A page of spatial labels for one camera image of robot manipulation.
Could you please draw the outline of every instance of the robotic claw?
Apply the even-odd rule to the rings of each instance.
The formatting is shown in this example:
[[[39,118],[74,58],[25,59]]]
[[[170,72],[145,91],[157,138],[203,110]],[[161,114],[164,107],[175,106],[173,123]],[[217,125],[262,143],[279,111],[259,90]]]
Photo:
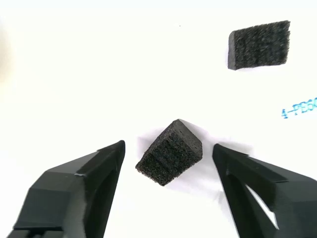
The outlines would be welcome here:
[[[121,140],[44,172],[8,238],[103,238],[124,155]]]

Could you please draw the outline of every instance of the black sponge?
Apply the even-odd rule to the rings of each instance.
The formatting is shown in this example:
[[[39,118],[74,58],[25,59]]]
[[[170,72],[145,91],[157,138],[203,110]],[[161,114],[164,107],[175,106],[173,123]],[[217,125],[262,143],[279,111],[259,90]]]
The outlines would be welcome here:
[[[135,168],[164,186],[202,157],[201,141],[180,120],[175,120],[158,136]]]
[[[233,31],[229,36],[228,68],[286,63],[289,26],[289,21],[280,21]]]

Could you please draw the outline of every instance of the black foam block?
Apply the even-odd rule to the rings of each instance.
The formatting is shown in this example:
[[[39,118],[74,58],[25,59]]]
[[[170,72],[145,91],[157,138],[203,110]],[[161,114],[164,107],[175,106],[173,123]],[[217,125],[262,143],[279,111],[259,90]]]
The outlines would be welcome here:
[[[164,186],[203,157],[201,141],[175,120],[144,153],[136,169]]]
[[[286,63],[289,26],[289,21],[280,21],[233,31],[229,36],[228,68],[237,70]]]

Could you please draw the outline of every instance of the white surface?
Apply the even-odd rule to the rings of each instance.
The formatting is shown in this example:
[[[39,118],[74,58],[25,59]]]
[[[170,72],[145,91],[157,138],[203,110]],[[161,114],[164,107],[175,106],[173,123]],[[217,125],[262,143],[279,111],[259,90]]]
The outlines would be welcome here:
[[[227,69],[232,30],[286,19],[287,64]],[[281,116],[317,97],[314,9],[1,8],[0,21],[1,237],[43,171],[120,139],[108,238],[237,237],[217,142],[317,179],[317,109]],[[134,167],[178,118],[204,158],[160,187]]]

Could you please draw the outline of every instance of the black plastic part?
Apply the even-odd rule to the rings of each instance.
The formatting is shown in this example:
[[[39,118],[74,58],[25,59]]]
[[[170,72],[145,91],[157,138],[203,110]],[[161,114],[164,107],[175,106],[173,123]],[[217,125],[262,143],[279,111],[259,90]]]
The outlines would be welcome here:
[[[317,238],[317,181],[219,144],[212,156],[240,238]],[[279,230],[246,185],[275,213]]]
[[[103,238],[124,155],[119,141],[44,172],[8,238]]]

